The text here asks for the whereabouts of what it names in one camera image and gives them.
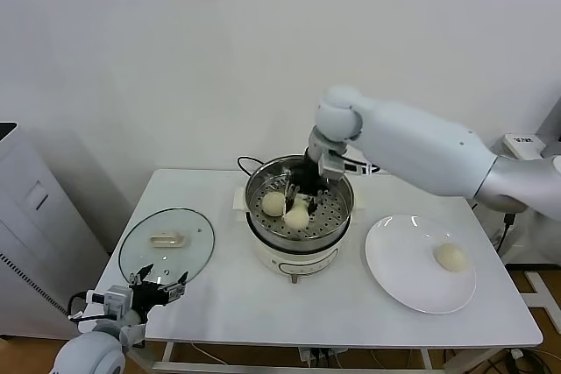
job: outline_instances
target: white plate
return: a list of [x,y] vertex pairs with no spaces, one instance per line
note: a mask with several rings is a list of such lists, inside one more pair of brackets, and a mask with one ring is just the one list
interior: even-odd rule
[[400,303],[423,313],[452,313],[472,299],[475,268],[470,259],[463,272],[445,270],[433,255],[443,243],[462,247],[456,236],[430,219],[387,216],[366,236],[366,260],[378,283]]

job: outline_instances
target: power cord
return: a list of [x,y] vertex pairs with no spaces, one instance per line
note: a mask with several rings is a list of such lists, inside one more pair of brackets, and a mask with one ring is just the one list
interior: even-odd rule
[[81,293],[75,293],[74,295],[72,295],[70,297],[70,300],[68,300],[68,305],[67,305],[67,316],[68,319],[73,322],[73,323],[80,323],[82,321],[90,321],[90,320],[116,320],[117,317],[114,314],[99,314],[99,315],[90,315],[88,317],[81,317],[82,312],[79,312],[77,314],[76,317],[73,317],[73,313],[72,313],[72,304],[74,303],[74,300],[76,298],[79,298],[81,300],[86,300],[86,295],[88,293],[86,291],[83,291]]
[[323,356],[325,356],[325,362],[327,363],[327,368],[331,368],[330,364],[330,349],[329,348],[320,348],[322,351]]
[[[504,363],[507,374],[553,374],[551,367],[537,353],[542,353],[561,361],[561,357],[551,354],[540,349],[507,349],[507,353],[496,361],[487,360],[475,367],[469,374],[479,371],[485,363],[489,365],[482,374],[487,374],[490,370],[494,370],[499,374],[505,374],[499,366]],[[523,360],[529,366],[529,370],[524,370],[518,366],[518,361]]]
[[[446,355],[447,352],[448,352],[448,349],[443,350],[442,359],[444,360],[444,363],[448,362],[448,356]],[[453,356],[456,356],[456,351],[454,349],[450,349],[450,352],[452,353]]]
[[319,348],[310,348],[309,353],[312,354],[312,356],[316,359],[316,368],[317,368],[319,366]]
[[83,291],[81,293],[75,293],[73,296],[70,297],[70,300],[68,300],[68,305],[67,305],[67,315],[72,315],[72,304],[74,303],[74,300],[76,298],[79,298],[85,301],[87,294],[88,293],[86,291]]
[[335,357],[335,361],[337,361],[337,365],[339,366],[339,368],[342,370],[343,369],[343,365],[341,365],[341,361],[339,361],[339,356],[337,355],[337,352],[335,352],[333,354],[333,356]]
[[505,217],[502,219],[505,224],[505,229],[502,232],[501,240],[499,241],[499,245],[497,246],[497,253],[501,250],[502,244],[504,243],[505,238],[507,238],[508,230],[514,225],[515,219],[516,214],[505,214]]
[[[347,158],[346,156],[341,155],[337,151],[330,151],[330,154],[335,155],[336,157],[341,158],[344,161],[350,162],[351,164],[354,164],[356,166],[368,166],[368,164],[366,162],[357,161],[356,159]],[[377,173],[380,170],[380,167],[376,166],[374,164],[372,164],[371,168],[372,168],[371,173]]]
[[249,171],[247,171],[244,166],[242,166],[242,161],[243,160],[257,162],[258,164],[263,165],[263,161],[261,161],[260,159],[254,158],[254,157],[247,157],[245,155],[243,155],[241,157],[238,157],[237,162],[238,162],[239,169],[242,170],[247,175],[249,175],[250,177],[252,176],[252,174]]
[[208,356],[210,359],[214,359],[215,361],[221,363],[222,365],[228,365],[228,363],[226,363],[224,360],[220,359],[218,356],[214,356],[214,355],[210,354],[209,352],[207,352],[206,350],[202,350],[201,348],[196,346],[194,343],[191,343],[191,346],[193,348],[195,348],[196,350],[198,350],[199,352],[201,352],[202,354]]
[[382,365],[382,363],[378,361],[378,358],[374,355],[374,351],[372,349],[370,349],[370,355],[372,355],[372,359],[376,364],[378,364],[383,370],[386,369],[386,367],[384,367],[384,365]]

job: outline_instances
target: table leg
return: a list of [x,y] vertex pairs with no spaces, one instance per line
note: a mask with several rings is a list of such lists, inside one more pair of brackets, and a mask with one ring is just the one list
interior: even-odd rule
[[425,370],[432,370],[432,362],[430,361],[429,351],[426,348],[420,348],[423,357],[423,365]]
[[475,368],[483,361],[486,361],[501,351],[501,348],[462,350],[450,361],[444,364],[444,371],[447,374],[461,374],[462,372]]
[[545,308],[556,331],[561,335],[561,309],[551,295],[547,285],[537,272],[525,272],[524,275],[534,288],[535,293],[521,293],[528,308]]
[[162,362],[169,363],[172,359],[173,352],[174,352],[174,343],[166,342],[166,348],[164,349],[164,356],[161,358]]
[[153,366],[156,359],[149,349],[132,348],[126,355],[147,374],[155,372]]

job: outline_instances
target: white cabinet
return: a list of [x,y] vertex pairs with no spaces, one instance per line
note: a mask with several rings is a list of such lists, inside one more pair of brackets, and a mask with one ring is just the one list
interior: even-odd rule
[[108,258],[21,130],[0,123],[0,335],[77,334],[67,301]]

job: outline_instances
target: black cable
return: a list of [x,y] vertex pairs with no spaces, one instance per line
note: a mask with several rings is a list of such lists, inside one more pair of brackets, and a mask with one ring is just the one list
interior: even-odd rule
[[327,363],[327,368],[331,368],[330,363],[330,349],[329,348],[321,348],[323,355],[325,356],[325,361]]
[[442,358],[443,358],[443,360],[444,360],[444,363],[447,363],[447,362],[448,362],[448,356],[446,355],[446,353],[447,353],[448,351],[450,351],[450,352],[452,353],[452,355],[456,356],[456,351],[455,351],[454,349],[445,349],[445,350],[443,350],[443,356],[442,356]]
[[[347,158],[346,156],[341,155],[337,151],[330,151],[330,154],[335,155],[336,157],[339,157],[339,158],[341,158],[341,159],[343,159],[347,162],[350,162],[351,164],[355,164],[357,166],[368,166],[368,164],[366,162],[357,161],[356,159]],[[377,173],[379,170],[380,170],[380,167],[373,164],[372,172]]]
[[533,351],[532,349],[523,349],[522,352],[523,352],[524,356],[529,359],[529,362],[530,362],[530,364],[532,365],[533,368],[536,368],[536,365],[534,363],[532,363],[533,362],[532,359],[534,359],[535,361],[538,361],[542,365],[542,372],[544,374],[547,374],[548,372],[550,374],[553,373],[553,371],[551,370],[551,367],[545,362],[545,360],[541,356],[539,356],[537,354],[537,352]]
[[74,319],[69,319],[73,323],[80,323],[81,321],[88,320],[116,320],[117,317],[114,314],[101,314],[101,315],[91,315],[89,317],[75,317]]
[[82,300],[86,300],[86,294],[88,292],[83,291],[81,293],[75,293],[73,296],[70,297],[70,300],[68,300],[68,305],[67,305],[67,315],[72,315],[72,303],[74,302],[74,300],[76,298],[80,298]]
[[316,359],[316,368],[319,367],[319,348],[310,348],[309,353]]
[[503,357],[502,359],[500,359],[499,361],[497,361],[496,363],[494,363],[493,361],[491,361],[490,359],[488,360],[489,362],[489,366],[485,369],[485,371],[483,371],[483,374],[487,374],[489,372],[489,370],[491,370],[492,368],[497,371],[499,374],[503,374],[501,370],[499,370],[499,367],[497,367],[497,364],[501,363],[502,361],[505,360],[505,357]]
[[243,159],[247,159],[247,160],[249,160],[249,161],[254,161],[254,162],[257,162],[258,164],[263,165],[263,161],[261,161],[261,160],[259,160],[259,159],[257,159],[257,158],[254,158],[254,157],[247,157],[247,156],[245,156],[245,155],[243,155],[243,156],[241,156],[241,157],[238,157],[238,166],[239,166],[239,169],[242,170],[242,171],[243,171],[244,173],[246,173],[247,175],[249,175],[250,177],[252,176],[252,174],[251,174],[249,171],[247,171],[247,170],[244,168],[244,166],[242,166],[241,161],[242,161]]
[[515,223],[515,218],[516,218],[516,214],[505,214],[505,217],[502,220],[505,223],[505,230],[503,231],[501,240],[499,241],[499,246],[497,247],[497,253],[501,249],[502,244],[505,241],[505,238],[507,238],[508,230]]

